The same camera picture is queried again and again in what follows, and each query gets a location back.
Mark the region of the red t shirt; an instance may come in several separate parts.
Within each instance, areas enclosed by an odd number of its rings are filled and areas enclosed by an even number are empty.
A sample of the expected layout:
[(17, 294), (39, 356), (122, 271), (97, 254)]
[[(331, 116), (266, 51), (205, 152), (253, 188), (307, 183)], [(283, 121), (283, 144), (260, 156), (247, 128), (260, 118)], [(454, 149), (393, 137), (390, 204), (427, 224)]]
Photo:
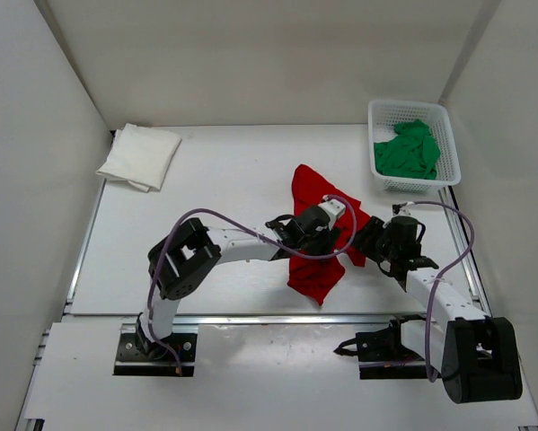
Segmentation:
[[(358, 230), (362, 229), (371, 218), (368, 213), (360, 209), (359, 200), (337, 189), (320, 173), (305, 164), (296, 167), (291, 190), (295, 216), (299, 216), (309, 206), (320, 203), (324, 195), (332, 194), (345, 198), (355, 210)], [(337, 257), (327, 260), (308, 260), (293, 256), (289, 260), (287, 284), (322, 306), (327, 294), (344, 274), (345, 269)]]

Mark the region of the white t shirt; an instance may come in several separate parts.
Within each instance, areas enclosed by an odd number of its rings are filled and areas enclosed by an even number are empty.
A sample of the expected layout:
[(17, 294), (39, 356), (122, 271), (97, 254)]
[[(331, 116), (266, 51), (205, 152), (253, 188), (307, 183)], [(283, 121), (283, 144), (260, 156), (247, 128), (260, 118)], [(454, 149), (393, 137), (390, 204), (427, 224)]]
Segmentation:
[(96, 174), (143, 192), (160, 191), (181, 140), (171, 131), (127, 123), (116, 131), (107, 159)]

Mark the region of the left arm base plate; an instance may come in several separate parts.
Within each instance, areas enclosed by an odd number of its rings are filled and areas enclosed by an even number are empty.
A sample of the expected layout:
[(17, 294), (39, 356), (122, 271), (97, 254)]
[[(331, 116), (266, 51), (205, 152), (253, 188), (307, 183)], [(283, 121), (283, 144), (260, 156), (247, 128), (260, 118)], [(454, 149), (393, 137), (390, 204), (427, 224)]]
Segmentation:
[(146, 353), (141, 347), (136, 330), (128, 325), (119, 332), (113, 374), (117, 376), (192, 377), (195, 370), (198, 334), (194, 332), (173, 333), (167, 341), (178, 355), (177, 363), (170, 350), (156, 345)]

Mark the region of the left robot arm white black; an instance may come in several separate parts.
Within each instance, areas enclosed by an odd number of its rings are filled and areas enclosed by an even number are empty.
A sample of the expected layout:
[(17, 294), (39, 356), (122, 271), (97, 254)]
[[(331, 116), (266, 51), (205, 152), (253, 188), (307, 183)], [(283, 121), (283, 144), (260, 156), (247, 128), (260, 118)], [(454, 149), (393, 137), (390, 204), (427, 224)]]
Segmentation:
[(191, 210), (148, 253), (151, 284), (146, 307), (136, 323), (136, 345), (150, 359), (172, 352), (172, 321), (181, 299), (191, 295), (211, 270), (237, 261), (278, 261), (309, 255), (312, 261), (333, 253), (340, 230), (334, 225), (346, 205), (337, 199), (310, 206), (300, 215), (282, 215), (257, 229), (232, 223), (208, 227)]

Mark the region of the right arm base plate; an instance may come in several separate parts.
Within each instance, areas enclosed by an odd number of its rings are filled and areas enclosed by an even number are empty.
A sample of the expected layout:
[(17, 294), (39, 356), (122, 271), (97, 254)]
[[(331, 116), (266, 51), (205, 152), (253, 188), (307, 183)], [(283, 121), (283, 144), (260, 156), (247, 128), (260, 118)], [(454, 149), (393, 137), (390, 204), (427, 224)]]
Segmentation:
[(361, 380), (427, 379), (424, 348), (417, 353), (401, 343), (405, 329), (419, 329), (424, 340), (425, 318), (421, 315), (396, 315), (379, 330), (358, 330), (352, 339), (341, 342), (333, 353), (355, 357)]

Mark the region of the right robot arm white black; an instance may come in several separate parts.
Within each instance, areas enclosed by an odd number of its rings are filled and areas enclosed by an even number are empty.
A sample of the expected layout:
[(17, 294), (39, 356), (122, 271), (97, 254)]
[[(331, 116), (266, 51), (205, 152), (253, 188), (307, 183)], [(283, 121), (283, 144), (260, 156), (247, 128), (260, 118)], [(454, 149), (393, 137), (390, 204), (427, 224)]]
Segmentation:
[(517, 400), (523, 382), (513, 325), (493, 318), (459, 294), (421, 252), (424, 224), (397, 215), (372, 217), (354, 246), (426, 309), (396, 317), (386, 328), (359, 332), (353, 355), (364, 378), (418, 378), (428, 360), (455, 403)]

